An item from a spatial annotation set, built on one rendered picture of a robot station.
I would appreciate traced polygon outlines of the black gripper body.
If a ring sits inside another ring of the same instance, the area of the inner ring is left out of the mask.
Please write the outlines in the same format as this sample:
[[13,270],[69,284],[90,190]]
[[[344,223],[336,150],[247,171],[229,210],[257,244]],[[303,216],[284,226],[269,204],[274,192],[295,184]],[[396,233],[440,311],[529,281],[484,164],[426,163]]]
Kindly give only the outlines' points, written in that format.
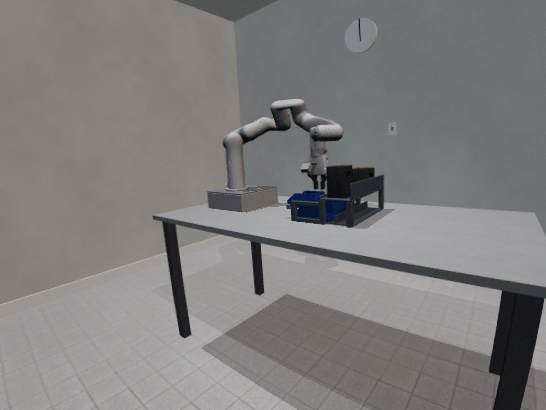
[[326,175],[326,167],[329,166],[328,155],[315,154],[309,156],[309,162],[316,163],[312,166],[310,175]]

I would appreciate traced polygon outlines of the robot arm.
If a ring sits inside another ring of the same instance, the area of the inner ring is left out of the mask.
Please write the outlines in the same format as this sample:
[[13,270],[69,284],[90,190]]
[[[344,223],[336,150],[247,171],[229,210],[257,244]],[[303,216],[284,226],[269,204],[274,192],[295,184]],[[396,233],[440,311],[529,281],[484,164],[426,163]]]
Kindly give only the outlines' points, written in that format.
[[228,182],[225,185],[228,186],[226,189],[230,189],[226,191],[242,191],[248,189],[248,187],[245,186],[243,162],[243,144],[245,144],[246,141],[243,141],[242,137],[251,141],[251,139],[254,140],[268,131],[286,131],[290,129],[291,122],[286,109],[290,109],[293,121],[296,125],[305,131],[310,132],[311,155],[326,154],[328,150],[326,150],[325,141],[338,141],[343,136],[343,129],[339,124],[338,126],[330,126],[337,123],[312,116],[311,114],[309,115],[305,102],[301,99],[275,101],[271,104],[270,109],[274,119],[262,117],[253,123],[245,125],[244,128],[242,128],[242,132],[240,132],[241,128],[239,128],[223,138],[223,146],[226,143],[228,176]]

